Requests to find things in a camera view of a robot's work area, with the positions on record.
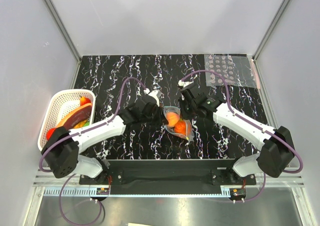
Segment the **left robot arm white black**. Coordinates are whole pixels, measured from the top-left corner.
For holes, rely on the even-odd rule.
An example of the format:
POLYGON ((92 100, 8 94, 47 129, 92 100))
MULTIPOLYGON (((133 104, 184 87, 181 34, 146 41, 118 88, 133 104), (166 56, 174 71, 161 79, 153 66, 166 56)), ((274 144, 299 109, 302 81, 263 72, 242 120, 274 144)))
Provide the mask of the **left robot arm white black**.
POLYGON ((89 147, 106 139, 123 135, 135 125, 166 123, 160 104, 160 91, 143 95, 135 103, 120 110, 116 115, 84 128, 55 129, 41 151, 41 162, 49 166, 48 172, 61 179, 70 174, 82 174, 95 183, 108 179, 107 166, 96 158, 82 155, 89 147))

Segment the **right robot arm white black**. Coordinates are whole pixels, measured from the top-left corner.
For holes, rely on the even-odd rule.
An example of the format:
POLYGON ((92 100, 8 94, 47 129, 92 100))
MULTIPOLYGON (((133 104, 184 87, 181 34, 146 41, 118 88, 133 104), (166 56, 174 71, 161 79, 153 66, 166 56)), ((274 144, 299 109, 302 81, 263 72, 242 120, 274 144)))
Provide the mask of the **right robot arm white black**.
POLYGON ((193 84, 180 86, 180 110, 185 120, 195 116, 229 128, 248 140, 258 150, 250 156, 236 159, 227 171, 228 181, 239 184, 246 176, 265 173, 278 178, 294 158, 294 143, 290 131, 260 123, 230 106, 221 97, 208 97, 193 84))

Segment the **peach toy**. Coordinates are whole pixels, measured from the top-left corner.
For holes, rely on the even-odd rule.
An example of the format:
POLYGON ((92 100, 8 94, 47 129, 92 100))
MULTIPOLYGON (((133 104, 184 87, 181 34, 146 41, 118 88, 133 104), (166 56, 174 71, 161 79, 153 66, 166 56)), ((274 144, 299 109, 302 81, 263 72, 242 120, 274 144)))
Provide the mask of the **peach toy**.
POLYGON ((167 126, 173 128, 180 120, 180 115, 175 112, 167 112, 165 114, 166 120, 168 121, 167 126))

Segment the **orange pumpkin toy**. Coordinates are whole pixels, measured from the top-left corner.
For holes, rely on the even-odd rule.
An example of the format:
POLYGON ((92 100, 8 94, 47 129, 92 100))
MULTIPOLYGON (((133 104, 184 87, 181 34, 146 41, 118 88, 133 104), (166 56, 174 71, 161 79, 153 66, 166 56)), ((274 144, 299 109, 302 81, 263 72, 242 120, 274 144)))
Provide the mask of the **orange pumpkin toy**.
POLYGON ((187 123, 184 120, 178 121, 174 126, 174 132, 176 134, 187 135, 187 123))

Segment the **clear zip bag blue zipper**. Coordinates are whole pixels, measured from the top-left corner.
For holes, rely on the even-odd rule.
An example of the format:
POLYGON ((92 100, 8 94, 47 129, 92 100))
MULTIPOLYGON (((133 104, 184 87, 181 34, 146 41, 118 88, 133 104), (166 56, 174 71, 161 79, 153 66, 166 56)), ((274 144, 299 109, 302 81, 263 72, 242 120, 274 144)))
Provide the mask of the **clear zip bag blue zipper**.
POLYGON ((172 135, 188 142, 194 141, 194 133, 190 120, 182 119, 181 110, 175 106, 165 106, 163 108, 165 119, 168 124, 165 129, 172 135))

